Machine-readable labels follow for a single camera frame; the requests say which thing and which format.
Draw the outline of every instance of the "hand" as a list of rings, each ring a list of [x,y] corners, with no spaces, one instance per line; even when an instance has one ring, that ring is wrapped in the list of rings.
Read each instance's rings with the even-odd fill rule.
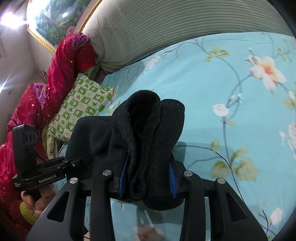
[[[50,184],[46,187],[40,188],[41,197],[38,201],[34,202],[33,198],[27,194],[27,192],[22,192],[22,200],[24,201],[27,209],[34,217],[39,217],[43,210],[47,207],[50,201],[55,197],[53,192],[54,185]]]

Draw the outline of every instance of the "floral bed sheet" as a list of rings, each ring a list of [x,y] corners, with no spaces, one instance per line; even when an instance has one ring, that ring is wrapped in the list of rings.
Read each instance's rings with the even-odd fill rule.
[[[294,37],[266,32],[187,40],[106,76],[102,85],[115,92],[100,115],[142,89],[181,101],[176,160],[201,178],[224,177],[271,240],[296,206],[295,53]],[[111,205],[117,240],[179,240],[184,205]],[[210,240],[208,204],[206,211]]]

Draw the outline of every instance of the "upholstered headboard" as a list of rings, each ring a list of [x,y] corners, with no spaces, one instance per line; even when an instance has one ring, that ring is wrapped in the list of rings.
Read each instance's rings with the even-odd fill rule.
[[[98,66],[113,72],[183,40],[248,31],[292,35],[267,0],[102,0],[83,33],[91,37]]]

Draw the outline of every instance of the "red blanket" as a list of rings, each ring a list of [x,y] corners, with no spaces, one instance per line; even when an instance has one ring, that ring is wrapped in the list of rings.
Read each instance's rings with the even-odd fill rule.
[[[83,34],[67,36],[60,42],[48,69],[48,84],[32,83],[28,86],[7,125],[7,141],[0,147],[0,199],[20,200],[20,193],[11,185],[11,178],[16,174],[12,129],[22,124],[36,126],[39,134],[36,149],[40,157],[47,159],[41,142],[41,129],[59,111],[77,74],[95,63],[96,54],[89,37]]]

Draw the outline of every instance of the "yellow-green cuff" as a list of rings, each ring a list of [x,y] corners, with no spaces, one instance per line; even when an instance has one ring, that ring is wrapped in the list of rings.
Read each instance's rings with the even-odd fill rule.
[[[22,216],[24,217],[24,219],[31,225],[33,225],[37,218],[35,218],[27,209],[26,204],[24,202],[22,202],[20,204],[20,213],[22,214]]]

